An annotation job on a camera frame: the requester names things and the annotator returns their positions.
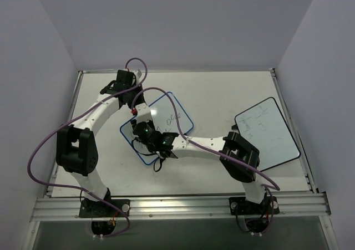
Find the blue framed whiteboard with writing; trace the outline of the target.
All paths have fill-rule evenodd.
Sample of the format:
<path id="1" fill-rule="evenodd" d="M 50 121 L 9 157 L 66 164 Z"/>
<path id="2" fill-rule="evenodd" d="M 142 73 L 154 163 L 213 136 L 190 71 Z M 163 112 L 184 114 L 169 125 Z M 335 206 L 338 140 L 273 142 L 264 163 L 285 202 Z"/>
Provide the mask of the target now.
<path id="1" fill-rule="evenodd" d="M 175 97 L 172 92 L 168 92 L 169 97 L 174 102 L 174 105 L 177 109 L 177 117 L 179 119 L 179 124 L 181 131 L 184 134 L 188 134 L 194 128 L 194 123 L 191 117 L 187 114 L 181 103 Z M 173 106 L 170 100 L 166 95 L 162 95 L 149 104 L 151 110 L 151 115 L 153 118 L 153 123 L 157 131 L 163 132 L 179 132 L 176 124 L 176 117 L 174 113 Z M 150 154 L 146 146 L 142 143 L 134 140 L 135 135 L 133 134 L 133 128 L 131 122 L 135 120 L 136 117 L 133 117 L 123 123 L 120 127 L 120 132 L 131 148 L 135 151 L 138 158 L 143 162 L 143 164 L 149 166 L 152 165 L 156 160 L 159 159 L 157 155 L 145 156 L 145 154 Z"/>

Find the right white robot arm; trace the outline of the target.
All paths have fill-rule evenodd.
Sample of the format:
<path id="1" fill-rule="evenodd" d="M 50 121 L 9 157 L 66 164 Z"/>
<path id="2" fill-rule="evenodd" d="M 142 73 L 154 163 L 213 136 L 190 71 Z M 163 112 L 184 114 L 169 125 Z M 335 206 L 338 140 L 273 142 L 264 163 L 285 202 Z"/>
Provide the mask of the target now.
<path id="1" fill-rule="evenodd" d="M 256 172 L 260 152 L 239 133 L 230 131 L 224 137 L 215 138 L 188 137 L 155 130 L 151 120 L 133 120 L 131 126 L 134 139 L 143 144 L 150 154 L 156 154 L 160 162 L 183 157 L 220 161 L 229 175 L 242 183 L 247 208 L 258 213 L 266 207 L 266 188 Z"/>

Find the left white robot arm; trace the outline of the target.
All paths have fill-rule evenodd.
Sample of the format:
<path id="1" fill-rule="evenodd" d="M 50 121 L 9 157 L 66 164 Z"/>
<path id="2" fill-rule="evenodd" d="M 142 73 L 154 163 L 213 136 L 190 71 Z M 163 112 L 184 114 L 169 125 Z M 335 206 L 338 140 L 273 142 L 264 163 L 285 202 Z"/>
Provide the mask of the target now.
<path id="1" fill-rule="evenodd" d="M 56 162 L 85 189 L 84 197 L 93 201 L 92 210 L 98 216 L 111 212 L 107 199 L 109 189 L 103 184 L 96 166 L 99 161 L 95 136 L 109 118 L 122 106 L 131 108 L 142 87 L 137 87 L 146 75 L 140 70 L 118 70 L 116 79 L 100 91 L 88 113 L 57 132 Z"/>

